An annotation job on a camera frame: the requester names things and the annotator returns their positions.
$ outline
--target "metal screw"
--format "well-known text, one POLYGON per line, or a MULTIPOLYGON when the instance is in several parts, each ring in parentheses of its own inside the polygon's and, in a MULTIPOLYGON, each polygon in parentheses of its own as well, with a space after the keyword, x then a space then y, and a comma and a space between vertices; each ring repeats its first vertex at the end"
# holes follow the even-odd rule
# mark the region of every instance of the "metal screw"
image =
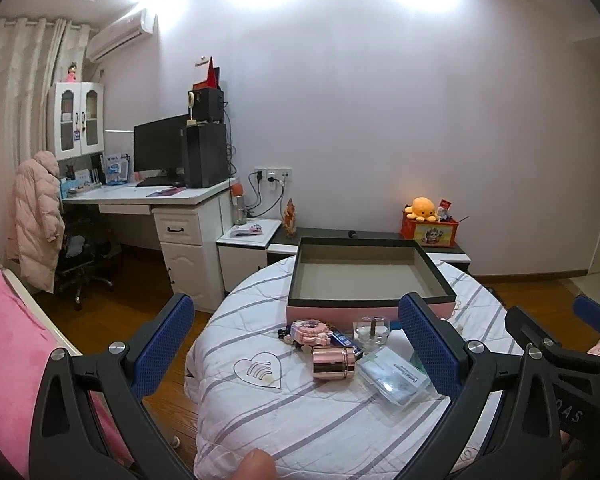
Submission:
POLYGON ((122 354, 125 351, 125 344, 122 341, 116 341, 109 345, 109 352, 112 354, 122 354))
POLYGON ((539 349, 535 346, 532 346, 529 350, 527 350, 527 352, 529 352, 529 357, 531 357, 532 359, 542 359, 542 352, 539 351, 539 349))
POLYGON ((56 348, 53 352, 51 352, 51 358, 53 361, 59 361, 64 357, 64 348, 56 348))
POLYGON ((469 349, 469 352, 473 352, 474 354, 484 352, 484 344, 481 341, 469 341, 466 347, 469 349))

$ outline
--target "curtain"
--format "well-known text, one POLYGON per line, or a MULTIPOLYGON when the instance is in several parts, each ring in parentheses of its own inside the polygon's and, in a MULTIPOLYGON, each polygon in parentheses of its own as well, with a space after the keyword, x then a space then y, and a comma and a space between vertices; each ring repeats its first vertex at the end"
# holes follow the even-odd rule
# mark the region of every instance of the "curtain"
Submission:
POLYGON ((18 165, 46 149, 48 89, 64 79, 60 60, 78 62, 88 40, 88 26, 67 20, 0 20, 0 254, 5 255, 8 203, 18 165))
POLYGON ((89 43, 90 32, 91 27, 89 25, 74 27, 71 22, 68 23, 60 44, 58 62, 54 71, 54 82, 64 81, 71 63, 78 65, 75 75, 78 81, 82 81, 80 75, 82 74, 84 53, 87 49, 87 43, 89 43))

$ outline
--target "storage box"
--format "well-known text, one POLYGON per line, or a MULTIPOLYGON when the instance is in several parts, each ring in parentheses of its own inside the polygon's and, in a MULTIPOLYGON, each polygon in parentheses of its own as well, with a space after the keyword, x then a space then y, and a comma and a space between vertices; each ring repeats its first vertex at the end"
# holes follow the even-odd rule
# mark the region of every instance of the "storage box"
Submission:
POLYGON ((402 212, 400 234, 405 240, 415 240, 424 247, 453 247, 456 243, 458 222, 417 222, 402 212))
POLYGON ((298 247, 286 322, 319 319, 344 332, 365 316, 398 321, 398 302, 417 292, 448 319, 456 294, 413 240, 306 238, 298 247))

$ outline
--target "hooded jacket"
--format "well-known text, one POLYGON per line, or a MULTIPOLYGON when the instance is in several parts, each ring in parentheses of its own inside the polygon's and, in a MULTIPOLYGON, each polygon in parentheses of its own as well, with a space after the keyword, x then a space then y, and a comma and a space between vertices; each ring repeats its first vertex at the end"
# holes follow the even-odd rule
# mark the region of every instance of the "hooded jacket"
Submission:
POLYGON ((54 291, 54 275, 62 247, 60 168, 51 152, 38 152, 16 171, 7 257, 20 259, 20 273, 31 285, 54 291))

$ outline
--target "speaker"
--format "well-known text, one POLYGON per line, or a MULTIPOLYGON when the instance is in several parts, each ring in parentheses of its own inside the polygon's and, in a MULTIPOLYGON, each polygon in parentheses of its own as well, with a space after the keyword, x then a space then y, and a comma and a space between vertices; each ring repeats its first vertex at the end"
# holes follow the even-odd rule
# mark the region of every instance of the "speaker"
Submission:
POLYGON ((218 88, 201 88, 192 92, 191 115, 199 122, 224 123, 224 92, 218 88))
POLYGON ((226 125, 198 123, 180 131, 187 187, 211 187, 229 178, 226 125))

